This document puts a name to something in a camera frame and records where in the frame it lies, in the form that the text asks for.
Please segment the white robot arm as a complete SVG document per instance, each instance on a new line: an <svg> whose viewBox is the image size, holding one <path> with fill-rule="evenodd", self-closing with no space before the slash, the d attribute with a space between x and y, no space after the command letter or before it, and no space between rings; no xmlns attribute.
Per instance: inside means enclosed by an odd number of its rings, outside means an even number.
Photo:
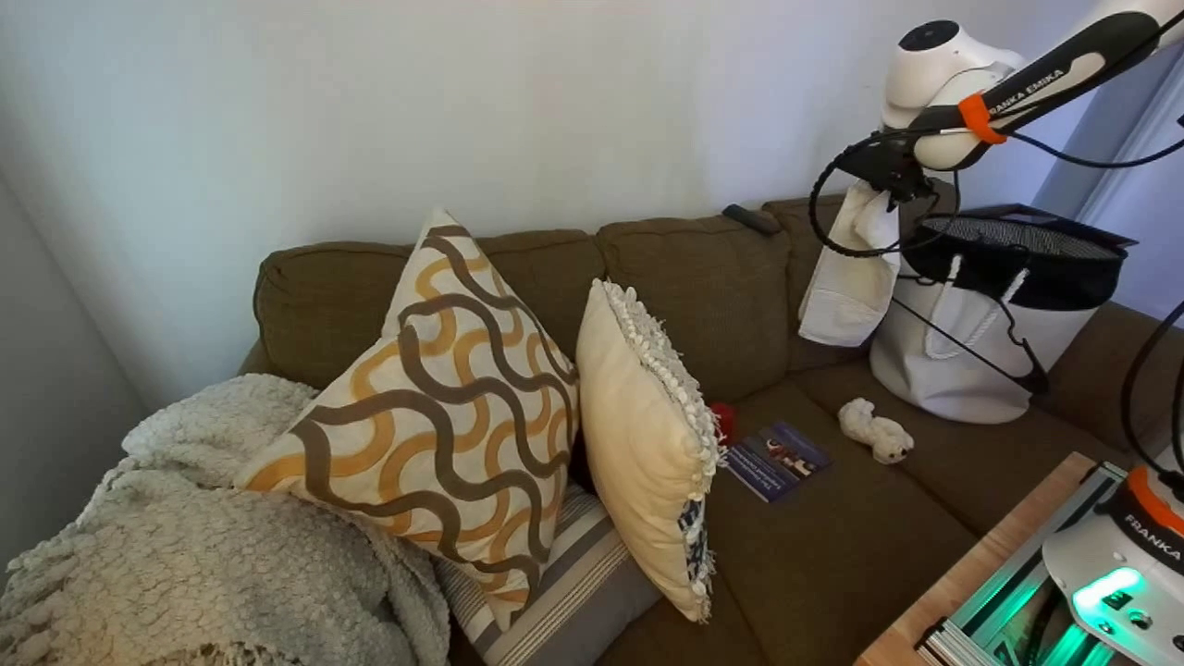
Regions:
<svg viewBox="0 0 1184 666"><path fill-rule="evenodd" d="M934 19L894 40L882 126L839 152L860 195L914 200L930 172L974 166L1009 131L1100 89L1182 36L1184 0L1100 0L1037 60Z"/></svg>

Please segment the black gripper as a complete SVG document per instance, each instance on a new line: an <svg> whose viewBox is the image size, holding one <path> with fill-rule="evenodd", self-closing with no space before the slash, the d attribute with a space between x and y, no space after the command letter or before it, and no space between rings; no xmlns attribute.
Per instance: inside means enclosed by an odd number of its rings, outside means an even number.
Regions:
<svg viewBox="0 0 1184 666"><path fill-rule="evenodd" d="M839 172L891 200L934 195L934 178L914 155L917 136L905 131L878 131L839 152Z"/></svg>

